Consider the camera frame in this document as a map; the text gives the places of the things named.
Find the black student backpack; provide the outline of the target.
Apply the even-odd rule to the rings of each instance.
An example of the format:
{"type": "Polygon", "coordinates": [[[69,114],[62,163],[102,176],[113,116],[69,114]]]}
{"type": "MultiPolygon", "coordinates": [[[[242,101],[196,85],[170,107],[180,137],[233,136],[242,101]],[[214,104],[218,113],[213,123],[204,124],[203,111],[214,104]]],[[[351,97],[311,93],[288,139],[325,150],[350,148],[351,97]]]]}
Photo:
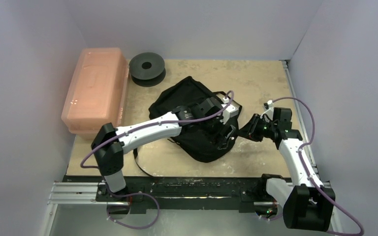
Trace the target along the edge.
{"type": "MultiPolygon", "coordinates": [[[[222,103],[222,107],[224,107],[226,103],[222,98],[218,97],[219,94],[223,96],[226,95],[223,91],[212,92],[201,82],[188,76],[160,94],[157,100],[149,107],[149,118],[158,118],[165,115],[167,112],[171,112],[177,106],[202,102],[210,97],[219,99],[222,103]]],[[[220,130],[194,130],[189,129],[188,126],[185,125],[180,135],[168,138],[168,140],[178,145],[194,160],[202,163],[210,163],[223,157],[234,147],[237,138],[236,132],[239,128],[238,117],[239,115],[230,118],[226,124],[223,124],[223,126],[233,125],[236,128],[233,134],[233,140],[229,141],[226,149],[217,148],[217,134],[220,130]]]]}

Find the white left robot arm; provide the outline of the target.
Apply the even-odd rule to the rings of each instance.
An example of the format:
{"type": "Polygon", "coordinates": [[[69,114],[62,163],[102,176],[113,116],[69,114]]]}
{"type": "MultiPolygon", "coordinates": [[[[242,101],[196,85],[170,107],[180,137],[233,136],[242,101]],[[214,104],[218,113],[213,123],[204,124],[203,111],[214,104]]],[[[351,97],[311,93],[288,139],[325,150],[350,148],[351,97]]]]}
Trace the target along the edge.
{"type": "Polygon", "coordinates": [[[127,195],[126,181],[122,168],[124,155],[145,144],[177,137],[185,133],[205,130],[217,134],[213,138],[219,149],[226,148],[236,131],[230,120],[239,114],[239,108],[226,97],[224,102],[214,97],[200,104],[178,106],[164,115],[130,126],[114,127],[103,125],[92,143],[92,153],[97,168],[108,188],[108,195],[114,201],[121,201],[127,195]]]}

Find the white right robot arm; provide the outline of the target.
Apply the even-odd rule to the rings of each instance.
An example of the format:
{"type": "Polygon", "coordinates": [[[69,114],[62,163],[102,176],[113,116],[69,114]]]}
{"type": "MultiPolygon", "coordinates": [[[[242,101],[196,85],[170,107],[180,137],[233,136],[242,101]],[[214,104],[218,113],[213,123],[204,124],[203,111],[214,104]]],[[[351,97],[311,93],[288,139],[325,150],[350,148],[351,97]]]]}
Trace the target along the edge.
{"type": "Polygon", "coordinates": [[[238,131],[238,136],[254,142],[272,140],[288,167],[292,184],[277,175],[263,175],[266,181],[257,186],[258,197],[263,200],[273,197],[279,203],[287,228],[326,232],[335,192],[324,187],[307,156],[301,152],[303,138],[299,130],[292,129],[291,118],[289,108],[276,107],[272,119],[254,114],[238,131]]]}

